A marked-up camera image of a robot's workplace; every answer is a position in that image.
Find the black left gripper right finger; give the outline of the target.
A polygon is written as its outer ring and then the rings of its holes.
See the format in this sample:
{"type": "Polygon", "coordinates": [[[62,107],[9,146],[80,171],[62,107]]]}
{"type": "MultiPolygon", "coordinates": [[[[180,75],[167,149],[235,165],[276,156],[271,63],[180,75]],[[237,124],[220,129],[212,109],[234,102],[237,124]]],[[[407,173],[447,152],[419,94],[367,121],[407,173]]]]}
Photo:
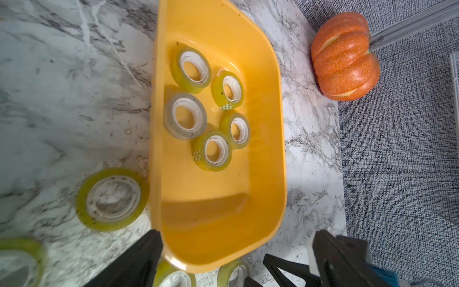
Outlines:
{"type": "Polygon", "coordinates": [[[315,233],[312,248],[324,287],[388,287],[349,245],[326,230],[315,233]]]}

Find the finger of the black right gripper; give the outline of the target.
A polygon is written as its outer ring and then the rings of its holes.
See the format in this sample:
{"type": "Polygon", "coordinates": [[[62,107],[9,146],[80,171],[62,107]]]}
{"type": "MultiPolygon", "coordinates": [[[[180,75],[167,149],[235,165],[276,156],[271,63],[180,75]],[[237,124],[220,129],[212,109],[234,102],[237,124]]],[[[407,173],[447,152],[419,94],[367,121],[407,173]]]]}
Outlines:
{"type": "Polygon", "coordinates": [[[295,263],[266,254],[264,256],[263,265],[268,269],[271,276],[280,287],[295,287],[295,284],[292,283],[281,270],[305,280],[306,287],[315,287],[316,285],[316,276],[310,272],[310,268],[306,264],[295,263]]]}

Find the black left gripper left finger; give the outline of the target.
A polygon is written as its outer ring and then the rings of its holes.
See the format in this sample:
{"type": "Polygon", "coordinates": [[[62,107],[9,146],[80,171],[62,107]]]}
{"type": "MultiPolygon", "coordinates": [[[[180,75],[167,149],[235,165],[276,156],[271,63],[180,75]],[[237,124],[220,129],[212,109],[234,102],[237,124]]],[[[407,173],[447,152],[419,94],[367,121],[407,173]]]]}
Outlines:
{"type": "Polygon", "coordinates": [[[150,230],[86,287],[151,287],[162,250],[160,232],[150,230]]]}

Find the yellow-green tape roll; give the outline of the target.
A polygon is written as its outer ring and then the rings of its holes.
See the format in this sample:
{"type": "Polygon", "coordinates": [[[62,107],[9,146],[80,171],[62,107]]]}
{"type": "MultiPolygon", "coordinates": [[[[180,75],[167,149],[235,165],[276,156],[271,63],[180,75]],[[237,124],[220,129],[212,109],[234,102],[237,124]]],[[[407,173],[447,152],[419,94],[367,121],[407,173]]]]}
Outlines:
{"type": "Polygon", "coordinates": [[[242,149],[248,146],[251,141],[251,127],[248,119],[238,112],[226,115],[219,125],[219,129],[227,135],[228,143],[232,149],[242,149]],[[236,126],[239,130],[239,137],[235,138],[232,134],[232,127],[236,126]]]}
{"type": "Polygon", "coordinates": [[[192,94],[200,93],[212,80],[212,69],[202,53],[191,47],[181,47],[171,63],[171,73],[176,84],[184,91],[192,94]],[[200,75],[193,80],[185,72],[185,63],[194,65],[200,75]]]}
{"type": "Polygon", "coordinates": [[[245,98],[244,88],[239,77],[226,70],[220,70],[212,80],[211,91],[216,105],[224,111],[238,108],[245,98]],[[225,93],[225,86],[231,90],[232,97],[225,93]]]}
{"type": "Polygon", "coordinates": [[[162,261],[157,267],[153,287],[196,287],[196,277],[162,261]]]}
{"type": "Polygon", "coordinates": [[[130,169],[108,168],[83,182],[75,198],[75,212],[88,228],[112,232],[133,223],[148,197],[145,177],[130,169]]]}
{"type": "Polygon", "coordinates": [[[48,263],[39,241],[27,237],[1,239],[1,286],[37,287],[48,263]]]}
{"type": "Polygon", "coordinates": [[[220,130],[198,136],[192,148],[192,158],[195,164],[204,171],[223,171],[229,166],[232,155],[233,149],[229,137],[220,130]],[[219,148],[219,157],[215,161],[209,159],[206,153],[206,148],[210,142],[215,142],[219,148]]]}
{"type": "Polygon", "coordinates": [[[241,259],[236,259],[220,267],[217,276],[218,287],[243,287],[250,269],[241,259]]]}

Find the grey clear tape roll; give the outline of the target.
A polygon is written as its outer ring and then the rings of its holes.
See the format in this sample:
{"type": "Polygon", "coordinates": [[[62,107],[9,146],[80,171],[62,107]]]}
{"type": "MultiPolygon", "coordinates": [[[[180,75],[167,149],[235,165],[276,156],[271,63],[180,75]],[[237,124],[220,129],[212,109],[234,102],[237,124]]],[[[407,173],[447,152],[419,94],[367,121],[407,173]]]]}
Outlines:
{"type": "Polygon", "coordinates": [[[172,96],[164,108],[164,126],[176,139],[189,140],[204,133],[207,128],[208,117],[204,105],[192,94],[178,93],[172,96]],[[191,128],[180,125],[175,114],[177,108],[183,107],[189,110],[194,119],[191,128]]]}

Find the yellow plastic storage box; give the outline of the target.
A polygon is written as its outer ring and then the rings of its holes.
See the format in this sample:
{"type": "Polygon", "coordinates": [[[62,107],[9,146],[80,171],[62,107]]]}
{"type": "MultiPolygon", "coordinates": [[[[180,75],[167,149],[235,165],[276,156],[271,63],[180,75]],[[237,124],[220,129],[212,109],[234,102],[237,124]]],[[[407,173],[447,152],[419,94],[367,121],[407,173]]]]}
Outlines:
{"type": "Polygon", "coordinates": [[[277,56],[263,31],[229,1],[160,1],[151,93],[149,211],[163,256],[177,268],[205,273],[269,241],[286,209],[283,106],[277,56]],[[229,166],[204,171],[192,158],[195,139],[164,126],[168,100],[185,93],[171,63],[181,47],[198,50],[213,74],[235,73],[245,98],[237,111],[251,127],[248,146],[229,166]]]}

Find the orange decorative pumpkin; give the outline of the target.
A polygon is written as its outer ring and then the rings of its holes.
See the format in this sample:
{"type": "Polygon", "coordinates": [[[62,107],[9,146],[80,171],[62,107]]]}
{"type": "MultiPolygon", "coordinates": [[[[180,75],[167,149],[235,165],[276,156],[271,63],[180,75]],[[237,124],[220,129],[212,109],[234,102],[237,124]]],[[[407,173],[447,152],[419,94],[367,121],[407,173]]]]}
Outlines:
{"type": "Polygon", "coordinates": [[[322,93],[346,102],[369,93],[380,79],[380,64],[370,51],[367,20],[359,13],[339,13],[317,32],[311,45],[313,68],[322,93]]]}

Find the clear acrylic wall shelf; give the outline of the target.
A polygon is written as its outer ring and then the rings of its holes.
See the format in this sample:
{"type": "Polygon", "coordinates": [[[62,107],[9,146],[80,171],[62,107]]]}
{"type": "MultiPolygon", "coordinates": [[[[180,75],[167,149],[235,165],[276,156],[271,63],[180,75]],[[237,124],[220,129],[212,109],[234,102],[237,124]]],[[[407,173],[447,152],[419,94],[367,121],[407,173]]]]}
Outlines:
{"type": "Polygon", "coordinates": [[[454,51],[450,54],[451,76],[454,92],[454,109],[456,123],[459,123],[459,52],[454,51]]]}

